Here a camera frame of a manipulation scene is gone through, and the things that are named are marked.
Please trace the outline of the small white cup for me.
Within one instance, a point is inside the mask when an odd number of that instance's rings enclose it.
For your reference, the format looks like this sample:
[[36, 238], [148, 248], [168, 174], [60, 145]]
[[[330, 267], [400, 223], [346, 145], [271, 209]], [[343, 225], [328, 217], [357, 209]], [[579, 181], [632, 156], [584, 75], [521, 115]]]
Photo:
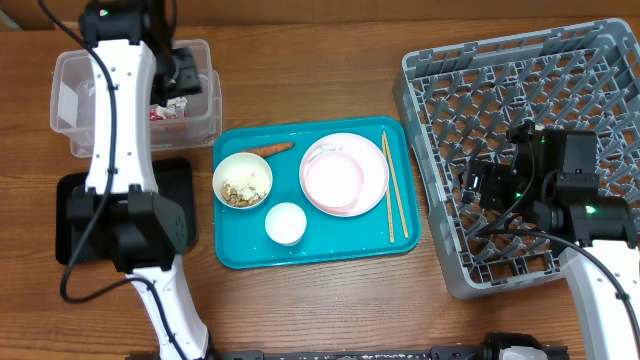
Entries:
[[265, 218], [268, 237], [283, 246], [298, 244], [307, 226], [307, 218], [302, 208], [294, 203], [283, 202], [272, 207]]

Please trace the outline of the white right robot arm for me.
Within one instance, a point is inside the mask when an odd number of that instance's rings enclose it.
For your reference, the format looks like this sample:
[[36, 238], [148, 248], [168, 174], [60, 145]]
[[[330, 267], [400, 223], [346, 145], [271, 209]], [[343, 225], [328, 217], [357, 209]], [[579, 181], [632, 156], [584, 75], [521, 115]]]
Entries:
[[460, 180], [463, 203], [500, 214], [475, 236], [535, 237], [557, 248], [588, 357], [638, 358], [639, 238], [629, 204], [599, 195], [594, 163], [474, 160]]

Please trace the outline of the pink shallow bowl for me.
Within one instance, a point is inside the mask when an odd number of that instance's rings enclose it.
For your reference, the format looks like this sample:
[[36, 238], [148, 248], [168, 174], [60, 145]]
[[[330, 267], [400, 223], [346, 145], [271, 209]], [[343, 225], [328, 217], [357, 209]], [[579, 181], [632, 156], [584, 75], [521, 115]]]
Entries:
[[318, 205], [346, 211], [364, 186], [361, 165], [349, 154], [329, 151], [315, 156], [303, 171], [304, 188]]

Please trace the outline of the red foil wrapper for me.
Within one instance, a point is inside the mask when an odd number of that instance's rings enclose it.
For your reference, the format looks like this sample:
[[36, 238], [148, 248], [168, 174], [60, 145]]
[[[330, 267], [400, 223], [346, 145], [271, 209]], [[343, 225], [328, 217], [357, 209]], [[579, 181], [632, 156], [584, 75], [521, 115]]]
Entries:
[[151, 129], [153, 132], [182, 133], [186, 131], [186, 124], [181, 122], [185, 117], [185, 110], [158, 107], [150, 111]]

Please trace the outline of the white napkin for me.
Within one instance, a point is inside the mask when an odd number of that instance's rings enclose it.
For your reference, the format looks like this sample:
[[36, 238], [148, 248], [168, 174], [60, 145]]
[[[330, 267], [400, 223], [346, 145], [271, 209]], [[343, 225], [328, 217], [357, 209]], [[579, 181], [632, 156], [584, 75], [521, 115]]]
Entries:
[[150, 119], [152, 121], [160, 121], [186, 117], [187, 104], [188, 99], [186, 97], [169, 99], [165, 106], [157, 106], [150, 111]]

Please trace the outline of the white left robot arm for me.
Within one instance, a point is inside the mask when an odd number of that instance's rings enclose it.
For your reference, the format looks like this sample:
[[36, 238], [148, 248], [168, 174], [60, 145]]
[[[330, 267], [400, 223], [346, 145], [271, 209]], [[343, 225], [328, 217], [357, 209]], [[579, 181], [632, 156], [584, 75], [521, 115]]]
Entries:
[[[122, 285], [139, 294], [161, 359], [212, 359], [211, 334], [184, 274], [188, 248], [183, 207], [158, 191], [151, 156], [150, 108], [195, 95], [192, 52], [173, 44], [176, 23], [162, 1], [91, 1], [71, 38], [91, 56], [95, 86], [93, 155], [85, 186], [67, 214], [81, 233], [60, 282], [68, 303], [86, 303]], [[81, 249], [95, 240], [122, 280], [82, 297], [67, 286]]]

